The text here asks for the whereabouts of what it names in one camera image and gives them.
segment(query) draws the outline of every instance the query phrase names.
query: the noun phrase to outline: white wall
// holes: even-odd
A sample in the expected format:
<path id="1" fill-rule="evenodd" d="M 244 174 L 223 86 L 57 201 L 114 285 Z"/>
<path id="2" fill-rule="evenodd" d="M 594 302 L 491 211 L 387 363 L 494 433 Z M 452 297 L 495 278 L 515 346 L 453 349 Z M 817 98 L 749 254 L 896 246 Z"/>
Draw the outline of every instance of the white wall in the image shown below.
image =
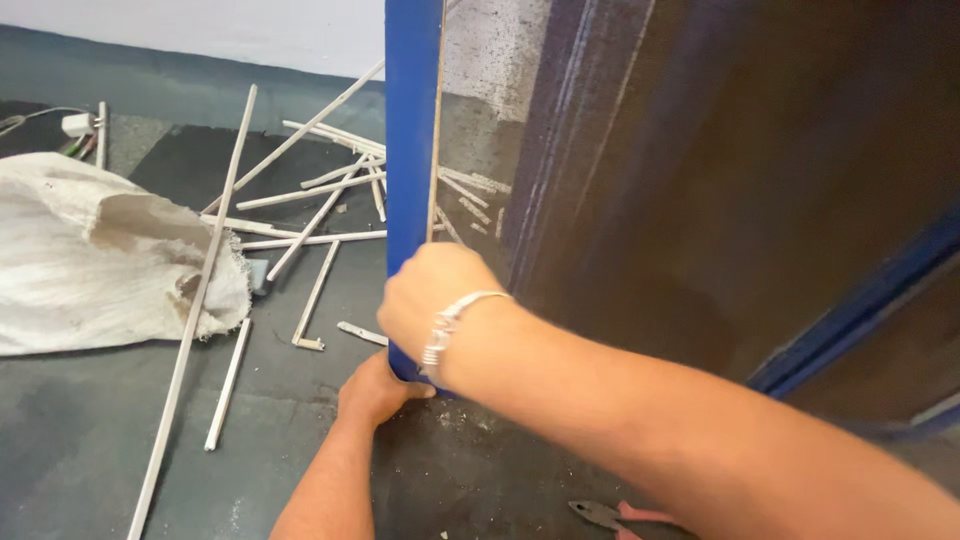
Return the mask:
<path id="1" fill-rule="evenodd" d="M 383 0 L 11 0 L 0 9 L 0 23 L 23 28 L 352 78 L 383 58 L 383 17 Z"/>

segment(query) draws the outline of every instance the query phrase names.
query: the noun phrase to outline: blue door frame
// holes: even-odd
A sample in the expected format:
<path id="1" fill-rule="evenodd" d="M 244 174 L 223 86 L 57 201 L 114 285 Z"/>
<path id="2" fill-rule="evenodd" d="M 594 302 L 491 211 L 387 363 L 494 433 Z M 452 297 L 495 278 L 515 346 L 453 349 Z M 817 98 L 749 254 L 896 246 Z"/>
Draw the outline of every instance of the blue door frame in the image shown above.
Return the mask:
<path id="1" fill-rule="evenodd" d="M 426 241 L 443 22 L 444 0 L 386 0 L 388 277 Z M 426 381 L 393 341 L 390 365 L 403 380 Z"/>
<path id="2" fill-rule="evenodd" d="M 938 270 L 957 262 L 958 251 L 960 202 L 884 262 L 812 327 L 764 362 L 750 376 L 747 385 L 773 398 L 784 398 L 909 303 L 935 280 Z M 887 430 L 886 434 L 924 435 L 957 421 L 960 421 L 960 405 L 919 424 Z"/>

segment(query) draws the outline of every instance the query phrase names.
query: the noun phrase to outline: forearm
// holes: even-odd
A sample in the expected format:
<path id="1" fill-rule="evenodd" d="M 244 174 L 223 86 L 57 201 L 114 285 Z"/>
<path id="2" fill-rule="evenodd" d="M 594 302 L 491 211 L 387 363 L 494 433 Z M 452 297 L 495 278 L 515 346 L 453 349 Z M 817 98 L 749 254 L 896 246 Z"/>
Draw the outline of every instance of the forearm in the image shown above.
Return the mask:
<path id="1" fill-rule="evenodd" d="M 471 307 L 444 361 L 454 391 L 643 488 L 707 539 L 948 538 L 960 528 L 954 500 L 855 437 L 508 301 Z"/>
<path id="2" fill-rule="evenodd" d="M 337 419 L 276 521 L 271 540 L 372 540 L 374 426 Z"/>

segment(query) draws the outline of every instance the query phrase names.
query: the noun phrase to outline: bracelet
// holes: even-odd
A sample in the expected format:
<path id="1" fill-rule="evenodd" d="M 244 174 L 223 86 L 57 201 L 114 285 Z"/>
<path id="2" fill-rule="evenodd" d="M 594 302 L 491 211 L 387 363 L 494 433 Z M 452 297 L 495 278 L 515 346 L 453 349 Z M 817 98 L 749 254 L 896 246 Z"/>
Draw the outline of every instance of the bracelet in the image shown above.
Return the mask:
<path id="1" fill-rule="evenodd" d="M 447 309 L 437 313 L 433 331 L 430 332 L 430 339 L 427 340 L 426 347 L 423 349 L 423 364 L 420 367 L 420 372 L 425 374 L 434 386 L 446 389 L 444 380 L 440 377 L 440 354 L 449 347 L 450 335 L 457 331 L 460 313 L 470 304 L 489 296 L 513 298 L 509 294 L 498 290 L 478 290 L 471 292 L 451 304 Z"/>

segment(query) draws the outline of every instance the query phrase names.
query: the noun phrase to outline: wooden stick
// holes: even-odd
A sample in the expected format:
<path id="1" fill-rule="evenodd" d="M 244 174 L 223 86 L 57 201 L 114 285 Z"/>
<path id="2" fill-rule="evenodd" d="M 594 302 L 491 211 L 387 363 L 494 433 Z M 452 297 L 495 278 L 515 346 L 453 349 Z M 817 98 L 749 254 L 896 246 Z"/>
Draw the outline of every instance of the wooden stick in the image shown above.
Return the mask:
<path id="1" fill-rule="evenodd" d="M 470 193 L 469 191 L 465 190 L 463 186 L 457 184 L 456 182 L 453 182 L 452 180 L 450 180 L 450 179 L 447 178 L 446 176 L 444 176 L 444 175 L 437 175 L 437 178 L 439 178 L 440 181 L 443 182 L 444 184 L 447 184 L 447 185 L 449 185 L 450 187 L 452 187 L 454 191 L 460 193 L 460 194 L 463 195 L 464 197 L 467 197 L 468 199 L 470 199 L 471 201 L 473 201 L 473 202 L 476 203 L 477 205 L 479 205 L 479 206 L 481 206 L 481 207 L 483 207 L 483 208 L 489 208 L 489 207 L 490 207 L 490 205 L 487 204 L 487 201 L 484 201 L 484 200 L 481 199 L 480 197 L 477 197 L 476 195 L 474 195 L 474 194 Z"/>
<path id="2" fill-rule="evenodd" d="M 373 160 L 373 161 L 371 161 L 371 162 L 369 162 L 369 163 L 362 163 L 362 162 L 360 162 L 360 161 L 357 161 L 357 162 L 354 163 L 353 165 L 347 165 L 346 167 L 340 167 L 339 169 L 337 169 L 337 170 L 335 170 L 335 171 L 330 171 L 330 172 L 324 174 L 323 176 L 321 176 L 320 178 L 315 178 L 315 179 L 313 179 L 313 180 L 308 180 L 308 181 L 306 181 L 306 182 L 301 182 L 301 183 L 300 183 L 300 187 L 306 189 L 307 187 L 313 187 L 314 185 L 324 184 L 324 183 L 326 183 L 326 182 L 329 182 L 329 181 L 337 178 L 338 176 L 344 176 L 344 175 L 346 175 L 347 173 L 356 172 L 357 170 L 359 170 L 359 169 L 361 169 L 361 168 L 369 169 L 369 168 L 374 167 L 375 165 L 382 165 L 382 164 L 384 164 L 384 163 L 386 163 L 386 162 L 387 162 L 387 160 L 384 159 L 384 158 L 381 158 L 381 159 L 379 159 L 379 160 Z"/>
<path id="3" fill-rule="evenodd" d="M 475 215 L 484 225 L 490 225 L 491 219 L 487 217 L 487 214 L 483 213 L 483 210 L 477 208 L 470 202 L 467 197 L 460 198 L 460 204 L 464 206 L 465 209 L 469 210 L 471 214 Z"/>
<path id="4" fill-rule="evenodd" d="M 200 219 L 213 225 L 217 222 L 217 216 L 201 214 Z M 244 233 L 256 233 L 263 234 L 264 236 L 276 236 L 277 238 L 296 238 L 300 236 L 300 233 L 295 233 L 293 231 L 281 231 L 279 229 L 274 229 L 274 226 L 269 223 L 260 223 L 259 221 L 249 221 L 246 219 L 236 219 L 234 217 L 228 217 L 227 221 L 224 222 L 224 227 L 228 229 L 233 229 L 235 231 L 242 231 Z"/>
<path id="5" fill-rule="evenodd" d="M 303 333 L 306 331 L 306 324 L 310 322 L 313 307 L 317 304 L 317 299 L 320 298 L 320 291 L 324 288 L 326 274 L 330 271 L 330 265 L 333 264 L 333 258 L 336 257 L 338 248 L 340 248 L 340 240 L 334 240 L 333 243 L 330 244 L 330 251 L 326 252 L 324 266 L 321 267 L 317 281 L 313 284 L 313 290 L 310 291 L 310 296 L 306 300 L 306 307 L 303 309 L 303 315 L 300 316 L 300 322 L 297 324 L 297 330 L 294 332 L 293 344 L 298 347 L 306 347 L 316 351 L 322 351 L 324 349 L 324 343 L 320 339 L 316 341 L 303 339 Z"/>
<path id="6" fill-rule="evenodd" d="M 213 422 L 210 423 L 210 431 L 206 434 L 206 443 L 204 450 L 210 452 L 217 449 L 217 440 L 220 439 L 220 429 L 224 426 L 224 417 L 227 416 L 227 405 L 230 403 L 230 394 L 233 393 L 233 383 L 237 379 L 237 368 L 240 366 L 240 357 L 243 356 L 243 350 L 247 346 L 247 336 L 250 334 L 250 318 L 243 320 L 240 325 L 240 333 L 237 334 L 237 344 L 233 347 L 233 358 L 230 359 L 230 367 L 227 369 L 227 378 L 224 379 L 224 387 L 220 390 L 220 401 L 217 402 L 217 410 L 213 412 Z"/>
<path id="7" fill-rule="evenodd" d="M 494 236 L 496 236 L 497 240 L 500 239 L 500 232 L 503 231 L 503 210 L 505 209 L 506 208 L 502 208 L 496 213 L 496 233 L 494 233 Z"/>
<path id="8" fill-rule="evenodd" d="M 193 304 L 190 306 L 186 324 L 183 325 L 183 339 L 180 341 L 180 350 L 177 352 L 174 375 L 170 381 L 170 389 L 167 391 L 167 401 L 163 405 L 160 427 L 156 431 L 154 449 L 150 454 L 150 463 L 147 464 L 147 475 L 143 479 L 143 487 L 140 489 L 140 498 L 136 502 L 136 510 L 133 511 L 133 521 L 130 525 L 130 532 L 127 534 L 127 540 L 139 540 L 140 535 L 143 534 L 143 525 L 147 521 L 147 511 L 150 509 L 150 501 L 154 497 L 156 477 L 160 472 L 160 463 L 163 461 L 163 454 L 167 448 L 167 437 L 170 436 L 170 426 L 173 424 L 174 413 L 177 410 L 177 398 L 180 395 L 180 386 L 183 384 L 186 360 L 190 356 L 190 346 L 193 344 L 197 321 L 200 319 L 200 311 L 204 305 L 204 295 L 206 294 L 206 286 L 210 283 L 213 262 L 220 251 L 220 238 L 224 232 L 224 222 L 227 220 L 227 206 L 230 202 L 230 195 L 233 193 L 233 184 L 237 177 L 237 165 L 240 162 L 240 153 L 243 152 L 244 140 L 247 138 L 247 129 L 250 128 L 250 117 L 253 113 L 253 101 L 255 99 L 256 85 L 251 85 L 250 95 L 247 96 L 247 107 L 243 112 L 243 120 L 240 122 L 236 143 L 233 145 L 233 155 L 230 156 L 227 181 L 222 196 L 223 204 L 220 205 L 220 211 L 217 213 L 217 223 L 213 227 L 213 236 L 210 238 L 210 245 L 206 250 L 204 268 L 200 273 L 200 284 L 197 285 L 197 293 L 193 299 Z"/>
<path id="9" fill-rule="evenodd" d="M 459 234 L 457 234 L 457 230 L 454 229 L 453 224 L 450 223 L 450 218 L 446 217 L 446 212 L 444 212 L 444 209 L 440 208 L 440 206 L 437 206 L 436 213 L 437 213 L 437 217 L 440 218 L 440 222 L 444 224 L 444 229 L 446 229 L 446 231 L 450 233 L 450 237 L 453 238 L 453 241 L 457 242 L 460 245 L 466 245 L 464 244 L 464 239 L 461 238 Z"/>
<path id="10" fill-rule="evenodd" d="M 450 180 L 459 182 L 460 184 L 466 184 L 477 189 L 483 189 L 484 191 L 489 191 L 490 193 L 495 193 L 501 191 L 503 193 L 510 193 L 513 189 L 502 182 L 497 182 L 491 180 L 485 176 L 474 174 L 466 174 L 460 171 L 455 171 L 449 167 L 440 167 L 440 174 L 447 176 Z"/>
<path id="11" fill-rule="evenodd" d="M 107 169 L 107 103 L 100 102 L 97 109 L 97 168 Z"/>
<path id="12" fill-rule="evenodd" d="M 383 172 L 383 169 L 374 167 L 372 171 L 380 173 Z M 380 215 L 380 223 L 386 223 L 387 213 L 383 209 L 383 195 L 380 194 L 380 182 L 374 180 L 370 183 L 370 187 L 373 190 L 373 204 L 376 206 L 376 213 Z"/>
<path id="13" fill-rule="evenodd" d="M 292 129 L 300 129 L 305 124 L 299 122 L 292 122 L 290 120 L 283 120 L 284 127 Z M 366 154 L 371 154 L 376 158 L 386 158 L 387 157 L 387 147 L 380 144 L 379 142 L 374 142 L 367 138 L 363 138 L 359 135 L 350 134 L 348 132 L 337 130 L 336 128 L 331 128 L 325 124 L 320 124 L 310 129 L 310 133 L 313 135 L 319 135 L 324 138 L 330 139 L 332 142 L 346 146 L 352 149 L 354 152 L 360 151 Z"/>
<path id="14" fill-rule="evenodd" d="M 364 154 L 363 156 L 360 157 L 359 160 L 357 160 L 356 164 L 357 165 L 363 164 L 363 162 L 366 161 L 367 158 L 369 157 L 370 157 L 369 154 Z M 359 167 L 348 172 L 347 175 L 344 177 L 344 182 L 348 182 L 350 178 L 354 174 L 356 174 L 358 170 L 359 170 Z M 326 215 L 330 213 L 330 210 L 333 209 L 333 205 L 336 204 L 337 199 L 340 198 L 340 195 L 343 192 L 344 192 L 344 189 L 341 187 L 340 189 L 335 190 L 333 193 L 330 193 L 330 196 L 327 197 L 326 202 L 320 208 L 320 211 L 318 211 L 316 215 L 313 216 L 313 219 L 310 220 L 310 223 L 306 224 L 306 227 L 303 228 L 303 232 L 300 233 L 300 236 L 297 236 L 297 239 L 294 240 L 294 243 L 291 244 L 289 248 L 287 248 L 287 252 L 283 254 L 283 257 L 281 257 L 280 260 L 276 262 L 273 269 L 271 269 L 270 273 L 267 274 L 268 282 L 272 282 L 273 280 L 276 279 L 276 276 L 280 273 L 280 270 L 283 268 L 283 265 L 285 265 L 287 261 L 290 260 L 290 258 L 294 255 L 294 253 L 297 252 L 300 246 L 303 245 L 303 242 L 310 236 L 311 233 L 313 233 L 313 230 L 316 229 L 318 225 L 320 225 L 321 220 L 323 220 L 326 217 Z"/>
<path id="15" fill-rule="evenodd" d="M 364 182 L 370 182 L 387 176 L 387 173 L 375 173 L 369 174 L 367 176 L 361 176 L 357 178 L 351 178 L 349 180 L 342 180 L 334 184 L 325 184 L 318 185 L 306 191 L 294 191 L 293 193 L 284 193 L 282 195 L 274 195 L 273 197 L 264 197 L 263 199 L 253 199 L 252 201 L 247 201 L 245 203 L 237 203 L 238 210 L 249 210 L 256 209 L 259 207 L 266 207 L 269 205 L 278 205 L 280 203 L 289 203 L 290 201 L 296 201 L 298 199 L 305 199 L 307 197 L 314 197 L 316 195 L 322 195 L 324 193 L 329 193 L 330 191 L 336 191 L 337 189 L 343 189 L 344 187 L 351 187 L 352 185 L 363 184 Z"/>
<path id="16" fill-rule="evenodd" d="M 333 126 L 331 126 L 331 125 L 329 125 L 329 124 L 320 123 L 320 124 L 317 124 L 316 126 L 314 126 L 314 129 L 315 129 L 316 131 L 318 131 L 318 132 L 326 133 L 326 134 L 328 134 L 328 135 L 334 135 L 334 136 L 337 136 L 337 137 L 339 137 L 339 138 L 346 138 L 346 139 L 352 140 L 353 142 L 356 142 L 356 143 L 358 143 L 358 144 L 363 144 L 363 145 L 365 145 L 365 146 L 371 146 L 372 148 L 378 148 L 378 149 L 382 150 L 383 152 L 386 152 L 386 151 L 387 151 L 387 146 L 386 146 L 385 144 L 381 144 L 381 143 L 379 143 L 379 142 L 377 142 L 377 141 L 375 141 L 375 140 L 372 140 L 372 139 L 369 139 L 369 138 L 366 138 L 366 137 L 362 137 L 362 136 L 357 135 L 357 134 L 352 134 L 351 132 L 341 130 L 340 128 L 334 128 Z"/>
<path id="17" fill-rule="evenodd" d="M 352 333 L 353 335 L 361 339 L 372 341 L 377 345 L 382 345 L 384 347 L 386 347 L 387 345 L 390 345 L 390 340 L 387 339 L 385 335 L 380 335 L 379 333 L 376 333 L 374 331 L 364 330 L 358 326 L 348 323 L 347 321 L 340 321 L 339 323 L 337 323 L 337 328 L 347 333 Z"/>
<path id="18" fill-rule="evenodd" d="M 341 241 L 347 242 L 352 240 L 370 240 L 373 238 L 386 238 L 386 231 L 369 231 L 366 233 L 340 233 L 340 234 L 324 234 L 323 236 L 310 236 L 304 240 L 304 246 L 312 246 L 316 244 L 329 244 L 330 242 Z M 245 242 L 240 244 L 240 249 L 243 251 L 253 251 L 253 250 L 272 250 L 276 248 L 286 248 L 290 247 L 297 241 L 295 238 L 284 238 L 282 240 L 261 240 L 259 242 Z"/>
<path id="19" fill-rule="evenodd" d="M 283 144 L 276 147 L 276 150 L 271 152 L 270 156 L 267 156 L 266 158 L 264 158 L 264 160 L 258 163 L 256 167 L 251 169 L 249 173 L 245 174 L 243 178 L 237 181 L 236 185 L 233 187 L 233 190 L 236 191 L 237 189 L 240 189 L 244 185 L 247 185 L 247 182 L 249 182 L 250 180 L 253 180 L 253 177 L 260 174 L 260 172 L 263 171 L 263 169 L 267 168 L 267 166 L 270 165 L 270 163 L 273 163 L 277 158 L 279 158 L 280 155 L 286 152 L 288 148 L 293 146 L 295 142 L 302 139 L 303 136 L 306 135 L 308 131 L 310 131 L 310 128 L 319 124 L 320 121 L 323 120 L 328 114 L 333 112 L 334 109 L 336 109 L 337 107 L 340 106 L 340 104 L 345 102 L 347 98 L 349 98 L 351 95 L 353 95 L 354 92 L 359 90 L 361 86 L 365 85 L 367 81 L 369 81 L 374 75 L 379 73 L 379 71 L 383 69 L 383 65 L 384 65 L 383 60 L 377 62 L 376 65 L 372 67 L 370 71 L 365 73 L 363 77 L 357 79 L 356 83 L 353 83 L 352 85 L 350 85 L 349 88 L 344 90 L 344 93 L 337 96 L 337 99 L 333 100 L 333 102 L 331 102 L 330 105 L 327 105 L 326 107 L 324 107 L 323 110 L 318 112 L 316 116 L 311 118 L 310 121 L 306 123 L 305 126 L 298 129 L 296 133 L 294 133 L 293 135 L 290 135 L 290 137 L 287 138 L 287 140 L 283 141 Z M 220 204 L 220 199 L 218 198 L 217 200 L 210 203 L 209 206 L 207 206 L 204 209 L 204 211 L 201 213 L 210 213 L 214 209 L 216 209 L 217 205 L 219 204 Z"/>

